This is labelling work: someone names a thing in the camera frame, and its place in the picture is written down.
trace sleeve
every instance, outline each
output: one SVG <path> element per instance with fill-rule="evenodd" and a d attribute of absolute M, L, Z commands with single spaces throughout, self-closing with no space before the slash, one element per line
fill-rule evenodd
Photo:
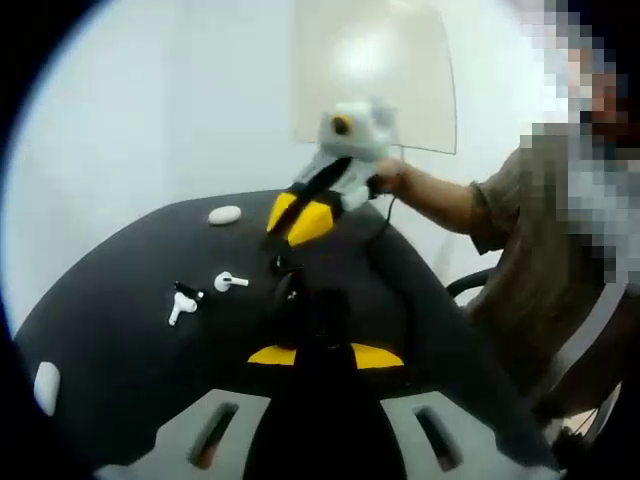
<path fill-rule="evenodd" d="M 472 182 L 471 240 L 480 255 L 505 247 L 520 215 L 522 152 L 515 150 L 488 180 Z"/>

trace hand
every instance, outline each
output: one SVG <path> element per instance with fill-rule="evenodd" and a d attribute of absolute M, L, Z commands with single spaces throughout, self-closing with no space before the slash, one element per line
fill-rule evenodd
<path fill-rule="evenodd" d="M 383 158 L 376 165 L 375 185 L 382 193 L 397 193 L 406 165 L 397 158 Z"/>

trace white wall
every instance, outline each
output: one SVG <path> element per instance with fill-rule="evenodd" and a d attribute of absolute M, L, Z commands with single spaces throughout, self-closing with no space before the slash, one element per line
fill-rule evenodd
<path fill-rule="evenodd" d="M 451 49 L 458 152 L 406 158 L 466 183 L 496 170 L 539 114 L 542 69 L 509 5 L 433 3 Z M 279 188 L 309 160 L 314 147 L 291 141 L 292 6 L 113 2 L 61 49 L 16 130 L 4 199 L 3 291 L 14 331 L 68 268 L 141 215 Z M 496 261 L 401 204 L 393 223 L 445 282 Z"/>

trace yellow tab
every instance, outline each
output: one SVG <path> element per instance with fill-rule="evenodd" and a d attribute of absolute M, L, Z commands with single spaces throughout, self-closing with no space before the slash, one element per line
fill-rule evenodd
<path fill-rule="evenodd" d="M 333 227 L 331 207 L 324 203 L 311 202 L 302 211 L 291 227 L 287 240 L 289 245 L 299 245 L 327 233 Z"/>
<path fill-rule="evenodd" d="M 269 224 L 267 225 L 267 232 L 270 232 L 271 229 L 275 226 L 276 222 L 282 216 L 282 213 L 287 209 L 291 202 L 293 202 L 296 197 L 289 192 L 282 192 L 276 198 L 276 203 L 273 204 L 273 208 L 271 209 L 271 215 L 269 215 Z"/>
<path fill-rule="evenodd" d="M 261 363 L 263 365 L 293 365 L 296 359 L 296 351 L 272 345 L 257 351 L 247 362 Z"/>
<path fill-rule="evenodd" d="M 402 360 L 387 350 L 370 347 L 360 343 L 352 343 L 351 347 L 356 355 L 358 370 L 365 368 L 400 367 L 404 365 Z M 296 350 L 272 345 L 254 353 L 247 360 L 248 363 L 260 363 L 262 365 L 293 365 L 296 359 Z"/>

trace man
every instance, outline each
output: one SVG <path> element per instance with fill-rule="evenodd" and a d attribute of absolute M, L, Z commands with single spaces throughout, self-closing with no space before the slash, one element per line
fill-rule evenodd
<path fill-rule="evenodd" d="M 624 152 L 618 147 L 629 139 L 629 125 L 616 108 L 615 75 L 602 71 L 592 78 L 588 124 L 544 126 L 523 138 L 500 171 L 484 182 L 445 182 L 395 159 L 378 169 L 384 190 L 438 225 L 470 235 L 480 254 L 504 249 L 468 313 L 525 397 L 536 390 L 604 286 L 602 252 L 578 235 L 583 226 L 568 215 L 571 142 L 586 139 L 593 152 L 604 152 L 605 163 L 622 165 Z M 597 407 L 614 389 L 628 339 L 637 329 L 633 303 L 623 298 L 595 343 L 537 405 L 541 421 Z"/>

